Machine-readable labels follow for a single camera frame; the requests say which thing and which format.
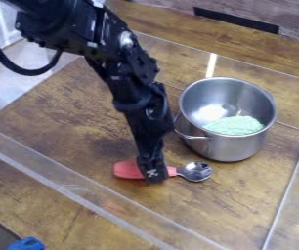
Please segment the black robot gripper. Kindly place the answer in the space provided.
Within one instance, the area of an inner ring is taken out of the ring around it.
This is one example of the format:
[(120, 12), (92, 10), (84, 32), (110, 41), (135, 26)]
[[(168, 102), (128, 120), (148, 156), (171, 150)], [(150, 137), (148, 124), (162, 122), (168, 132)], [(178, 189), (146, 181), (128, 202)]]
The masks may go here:
[(164, 85), (142, 84), (131, 77), (107, 78), (115, 108), (124, 113), (136, 140), (138, 164), (151, 184), (170, 178), (163, 157), (163, 137), (174, 129)]

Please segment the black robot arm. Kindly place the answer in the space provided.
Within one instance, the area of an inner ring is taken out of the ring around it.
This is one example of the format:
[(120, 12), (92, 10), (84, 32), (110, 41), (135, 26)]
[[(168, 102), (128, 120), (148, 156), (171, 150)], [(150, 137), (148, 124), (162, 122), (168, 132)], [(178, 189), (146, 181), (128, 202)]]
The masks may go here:
[(18, 11), (18, 30), (39, 46), (86, 57), (126, 115), (151, 183), (168, 179), (163, 138), (174, 130), (156, 59), (122, 18), (95, 0), (0, 0)]

